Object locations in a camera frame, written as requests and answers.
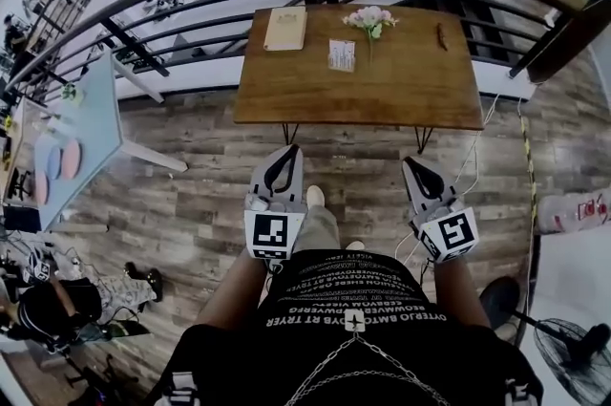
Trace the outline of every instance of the chair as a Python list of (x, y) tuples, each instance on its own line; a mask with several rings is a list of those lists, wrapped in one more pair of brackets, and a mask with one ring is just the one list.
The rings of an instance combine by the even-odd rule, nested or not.
[(9, 199), (12, 199), (15, 195), (19, 195), (19, 199), (23, 201), (23, 195), (31, 196), (32, 193), (26, 190), (24, 187), (24, 183), (26, 178), (31, 174), (29, 170), (26, 170), (26, 173), (19, 175), (19, 170), (16, 168), (12, 172), (11, 184), (9, 185)]

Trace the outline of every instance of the pink circle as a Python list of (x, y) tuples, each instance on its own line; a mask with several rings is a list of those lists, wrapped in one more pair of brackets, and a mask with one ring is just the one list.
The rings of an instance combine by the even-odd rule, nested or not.
[(45, 205), (49, 198), (49, 179), (45, 172), (36, 172), (36, 202)]
[(61, 176), (64, 179), (73, 179), (78, 173), (80, 166), (80, 144), (76, 139), (71, 139), (64, 148), (61, 157)]

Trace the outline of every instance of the table top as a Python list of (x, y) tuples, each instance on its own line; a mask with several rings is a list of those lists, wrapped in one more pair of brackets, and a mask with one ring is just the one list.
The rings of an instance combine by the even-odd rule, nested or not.
[(40, 226), (47, 230), (62, 210), (99, 172), (123, 142), (116, 104), (115, 70), (110, 53), (104, 54), (90, 65), (89, 72), (76, 87), (84, 92), (80, 105), (62, 100), (53, 106), (61, 119), (52, 119), (48, 127), (56, 132), (43, 134), (34, 145), (34, 169), (46, 172), (51, 149), (59, 144), (63, 148), (76, 138), (81, 147), (80, 168), (76, 176), (67, 180), (60, 175), (49, 180), (47, 203), (38, 206)]
[[(482, 130), (474, 70), (457, 17), (384, 7), (399, 19), (373, 43), (342, 18), (359, 5), (307, 6), (304, 48), (263, 49), (271, 9), (257, 11), (242, 68), (234, 120), (385, 124)], [(445, 51), (439, 44), (441, 25)], [(353, 73), (327, 65), (329, 39), (356, 43)]]

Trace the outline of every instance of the wooden table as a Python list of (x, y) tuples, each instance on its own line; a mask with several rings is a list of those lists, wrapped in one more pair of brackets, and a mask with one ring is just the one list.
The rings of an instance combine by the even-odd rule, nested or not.
[[(304, 48), (288, 52), (263, 49), (270, 9), (257, 11), (235, 122), (414, 126), (419, 153), (432, 128), (481, 131), (479, 93), (460, 21), (437, 11), (384, 7), (399, 23), (384, 28), (369, 62), (366, 34), (342, 23), (362, 7), (307, 6)], [(329, 69), (329, 39), (356, 43), (353, 73)], [(424, 128), (422, 139), (418, 127)], [(289, 142), (287, 126), (284, 133)]]

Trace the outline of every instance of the metal chain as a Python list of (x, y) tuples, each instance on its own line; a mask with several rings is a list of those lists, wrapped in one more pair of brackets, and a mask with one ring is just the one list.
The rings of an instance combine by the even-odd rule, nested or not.
[[(303, 399), (306, 395), (316, 391), (319, 387), (325, 386), (327, 385), (329, 382), (333, 382), (335, 380), (340, 380), (340, 379), (345, 379), (348, 377), (357, 377), (359, 375), (379, 375), (382, 377), (388, 377), (388, 378), (392, 378), (392, 379), (397, 379), (397, 380), (403, 380), (405, 382), (408, 382), (410, 384), (415, 384), (417, 386), (422, 387), (421, 384), (418, 384), (416, 381), (410, 379), (409, 377), (404, 377), (403, 375), (398, 375), (398, 374), (391, 374), (388, 372), (379, 372), (379, 371), (357, 371), (357, 372), (350, 372), (350, 373), (346, 373), (346, 374), (339, 374), (339, 375), (334, 375), (333, 377), (328, 377), (326, 379), (321, 380), (320, 382), (314, 384), (312, 387), (306, 389), (305, 391), (303, 391), (299, 397), (295, 398), (295, 402)], [(426, 388), (428, 386), (422, 388), (424, 389), (427, 393), (431, 393), (430, 391), (428, 391)], [(435, 400), (437, 401), (437, 404), (443, 404), (444, 406), (448, 404), (448, 402), (443, 399), (443, 397), (439, 397), (439, 399), (437, 397), (434, 397)]]
[[(320, 372), (325, 367), (325, 365), (327, 363), (329, 363), (331, 360), (333, 360), (338, 355), (338, 353), (341, 350), (346, 349), (352, 343), (357, 342), (357, 341), (362, 343), (366, 347), (369, 347), (374, 353), (382, 355), (392, 365), (394, 365), (394, 367), (399, 369), (406, 376), (404, 377), (403, 375), (382, 373), (382, 372), (377, 372), (377, 371), (359, 371), (359, 372), (335, 375), (333, 377), (329, 377), (327, 379), (323, 379), (320, 382), (314, 384), (312, 387), (307, 388), (307, 386), (312, 381), (312, 379), (316, 376), (316, 374), (318, 372)], [(405, 381), (407, 381), (407, 382), (409, 382), (411, 384), (415, 384), (420, 389), (422, 389), (423, 391), (427, 392), (429, 395), (431, 395), (435, 399), (435, 401), (437, 401), (437, 404), (441, 404), (442, 406), (451, 406), (450, 403), (446, 399), (444, 399), (434, 388), (432, 388), (431, 386), (429, 386), (429, 385), (425, 384), (424, 382), (420, 381), (418, 379), (418, 377), (416, 377), (416, 374), (414, 374), (412, 371), (408, 371), (405, 367), (403, 367), (403, 365), (401, 365), (401, 362), (399, 362), (396, 358), (393, 358), (392, 356), (388, 355), (380, 347), (378, 347), (376, 345), (371, 345), (367, 340), (362, 338), (357, 331), (354, 332), (354, 335), (352, 336), (352, 338), (350, 338), (349, 340), (347, 340), (344, 343), (342, 343), (339, 346), (339, 348), (337, 348), (336, 350), (331, 352), (329, 355), (327, 355), (327, 358), (316, 366), (316, 368), (314, 369), (312, 374), (310, 374), (304, 380), (304, 382), (302, 382), (302, 385), (299, 386), (297, 391), (295, 391), (295, 394), (293, 395), (293, 397), (288, 400), (288, 402), (286, 403), (285, 406), (293, 406), (297, 401), (302, 399), (304, 396), (310, 394), (312, 391), (315, 391), (317, 388), (319, 388), (319, 387), (321, 387), (323, 385), (328, 384), (329, 382), (332, 382), (332, 381), (335, 381), (335, 380), (339, 380), (339, 379), (342, 379), (342, 378), (346, 378), (346, 377), (356, 376), (356, 375), (381, 375), (381, 376), (386, 376), (386, 377), (399, 378), (399, 379), (405, 380)]]

